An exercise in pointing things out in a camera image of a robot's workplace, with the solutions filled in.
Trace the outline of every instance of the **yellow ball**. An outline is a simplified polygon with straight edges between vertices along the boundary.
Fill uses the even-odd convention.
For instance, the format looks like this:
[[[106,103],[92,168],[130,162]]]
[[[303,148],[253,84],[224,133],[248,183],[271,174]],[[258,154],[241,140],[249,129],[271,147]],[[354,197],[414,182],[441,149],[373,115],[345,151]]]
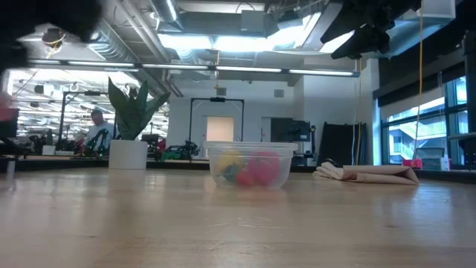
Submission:
[[[245,167],[245,159],[242,157],[240,152],[230,150],[223,152],[219,157],[218,169],[220,170],[220,173],[223,173],[226,167],[231,165],[236,165],[240,169]]]

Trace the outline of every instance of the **doorway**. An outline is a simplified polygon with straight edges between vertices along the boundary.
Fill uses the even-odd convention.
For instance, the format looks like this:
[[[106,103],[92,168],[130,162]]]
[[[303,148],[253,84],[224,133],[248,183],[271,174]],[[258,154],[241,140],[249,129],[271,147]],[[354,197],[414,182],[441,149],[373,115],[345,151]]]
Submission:
[[[205,141],[233,141],[234,127],[235,118],[208,116]],[[205,157],[208,158],[208,150],[205,150]]]

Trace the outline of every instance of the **potted plant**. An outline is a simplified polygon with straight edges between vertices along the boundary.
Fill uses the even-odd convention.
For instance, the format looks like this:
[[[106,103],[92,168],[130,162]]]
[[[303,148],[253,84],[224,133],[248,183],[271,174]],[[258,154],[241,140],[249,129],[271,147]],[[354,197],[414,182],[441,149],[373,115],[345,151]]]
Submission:
[[[147,165],[147,143],[135,139],[146,128],[158,108],[170,93],[147,100],[149,86],[142,83],[138,92],[126,95],[109,78],[109,100],[116,110],[119,134],[122,140],[112,140],[109,151],[111,169],[145,169]]]

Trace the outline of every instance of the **red object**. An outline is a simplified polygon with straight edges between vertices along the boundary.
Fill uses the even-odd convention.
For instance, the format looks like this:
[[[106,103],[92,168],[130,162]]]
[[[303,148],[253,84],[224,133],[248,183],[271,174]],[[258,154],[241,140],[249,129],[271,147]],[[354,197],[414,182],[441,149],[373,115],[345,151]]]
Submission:
[[[235,180],[239,186],[250,187],[254,185],[253,174],[246,169],[241,170]]]
[[[280,160],[277,153],[256,152],[251,155],[248,168],[257,184],[268,186],[280,172]]]
[[[157,143],[157,148],[159,152],[165,151],[165,138]]]
[[[422,168],[423,163],[421,159],[417,160],[402,160],[402,166],[410,168]]]

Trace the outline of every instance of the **green object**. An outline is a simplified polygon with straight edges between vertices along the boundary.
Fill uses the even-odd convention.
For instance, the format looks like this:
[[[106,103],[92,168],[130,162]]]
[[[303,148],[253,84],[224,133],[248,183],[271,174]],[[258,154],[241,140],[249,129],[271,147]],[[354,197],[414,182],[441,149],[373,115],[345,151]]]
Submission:
[[[181,154],[175,152],[162,152],[161,161],[164,162],[165,160],[180,160]]]
[[[237,174],[240,172],[240,170],[241,170],[241,167],[237,164],[229,165],[225,168],[225,170],[223,172],[223,176],[229,182],[234,182],[236,177],[237,177]]]
[[[122,90],[114,85],[109,78],[109,100],[116,110],[118,117],[118,129],[123,140],[133,141],[142,130],[147,127],[150,119],[158,108],[164,104],[170,96],[170,93],[158,95],[152,100],[147,101],[149,85],[147,81],[142,83],[137,97],[124,94]]]

